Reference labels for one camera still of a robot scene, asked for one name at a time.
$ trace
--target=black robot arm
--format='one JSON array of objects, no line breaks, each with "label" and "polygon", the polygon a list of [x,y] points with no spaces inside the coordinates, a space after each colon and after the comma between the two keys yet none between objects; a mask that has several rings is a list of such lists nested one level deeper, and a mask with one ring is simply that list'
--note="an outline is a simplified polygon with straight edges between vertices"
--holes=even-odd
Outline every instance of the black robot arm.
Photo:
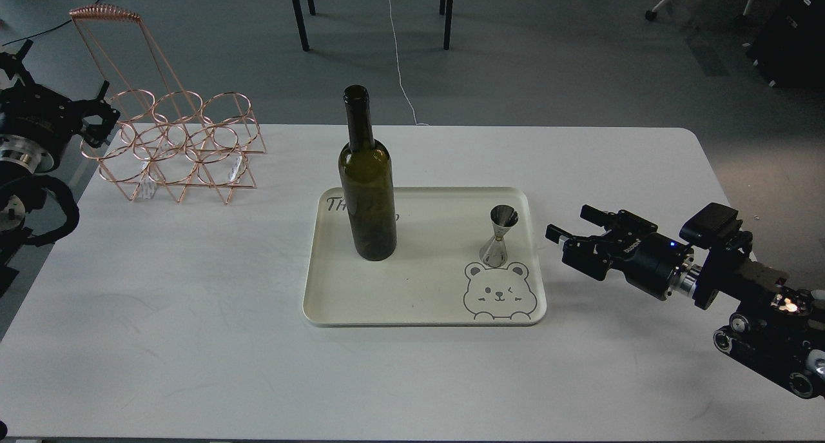
[{"label": "black robot arm", "polygon": [[[563,263],[598,281],[616,269],[657,299],[679,292],[702,309],[725,293],[739,307],[713,333],[716,348],[796,396],[825,394],[825,299],[787,287],[787,273],[752,261],[753,235],[741,230],[735,209],[708,204],[681,228],[688,244],[624,210],[585,205],[581,217],[607,232],[580,237],[548,225],[545,237],[562,246]],[[709,250],[704,266],[694,264],[693,246]]]}]

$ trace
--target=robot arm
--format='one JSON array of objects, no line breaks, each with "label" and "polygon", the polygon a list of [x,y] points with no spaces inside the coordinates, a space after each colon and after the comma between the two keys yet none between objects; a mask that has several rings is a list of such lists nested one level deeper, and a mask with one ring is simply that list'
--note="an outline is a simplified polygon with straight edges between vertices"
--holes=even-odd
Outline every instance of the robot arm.
[{"label": "robot arm", "polygon": [[[0,296],[17,275],[6,265],[21,246],[54,243],[79,222],[71,189],[43,173],[57,169],[73,135],[100,147],[121,116],[103,100],[107,82],[97,97],[79,101],[36,84],[23,66],[30,47],[32,41],[27,40],[17,54],[0,53],[0,70],[15,81],[13,87],[0,90]],[[24,226],[26,214],[43,208],[47,193],[58,202],[65,223],[32,235]]]},{"label": "robot arm", "polygon": [[[737,211],[710,203],[679,232],[688,244],[657,233],[657,226],[621,210],[590,206],[581,218],[607,233],[580,237],[548,225],[545,237],[562,246],[562,262],[597,281],[610,269],[660,300],[679,292],[707,309],[719,292],[739,300],[728,325],[713,333],[725,355],[786,388],[812,399],[825,394],[825,299],[785,285],[787,273],[751,261],[753,235],[742,231]],[[704,266],[693,246],[709,250]]]}]

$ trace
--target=bottle neck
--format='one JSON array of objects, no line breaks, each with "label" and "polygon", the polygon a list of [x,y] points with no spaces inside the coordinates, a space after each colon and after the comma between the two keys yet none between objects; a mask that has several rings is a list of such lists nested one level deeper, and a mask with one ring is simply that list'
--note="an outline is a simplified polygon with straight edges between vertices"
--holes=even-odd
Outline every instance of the bottle neck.
[{"label": "bottle neck", "polygon": [[350,129],[350,151],[374,150],[372,123],[369,122],[369,105],[347,103],[347,125]]}]

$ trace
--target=white table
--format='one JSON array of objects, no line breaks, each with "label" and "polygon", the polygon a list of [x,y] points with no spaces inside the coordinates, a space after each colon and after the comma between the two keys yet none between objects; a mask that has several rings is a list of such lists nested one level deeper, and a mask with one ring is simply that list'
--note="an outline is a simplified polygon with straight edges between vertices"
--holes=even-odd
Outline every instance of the white table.
[{"label": "white table", "polygon": [[20,437],[297,440],[816,439],[805,401],[722,355],[736,302],[659,302],[560,262],[583,203],[676,237],[726,203],[677,128],[377,126],[397,186],[512,186],[548,295],[528,328],[317,328],[301,312],[318,197],[344,126],[265,126],[257,190],[130,203],[95,178],[0,343]]}]

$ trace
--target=white cable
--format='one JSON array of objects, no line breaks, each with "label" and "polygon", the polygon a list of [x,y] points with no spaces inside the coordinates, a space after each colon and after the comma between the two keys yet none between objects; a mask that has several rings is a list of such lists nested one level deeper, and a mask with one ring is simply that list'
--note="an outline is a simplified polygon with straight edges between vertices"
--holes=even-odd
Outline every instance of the white cable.
[{"label": "white cable", "polygon": [[407,104],[410,105],[410,109],[412,110],[412,121],[415,125],[429,126],[430,124],[418,122],[418,118],[415,115],[415,108],[413,108],[413,102],[410,102],[409,96],[407,96],[407,90],[404,90],[404,85],[401,83],[401,59],[398,57],[398,36],[395,34],[395,22],[393,22],[393,0],[387,1],[389,2],[389,25],[393,28],[393,41],[395,42],[395,68],[398,70],[398,86],[401,87],[401,93],[404,95],[405,99],[407,99]]}]

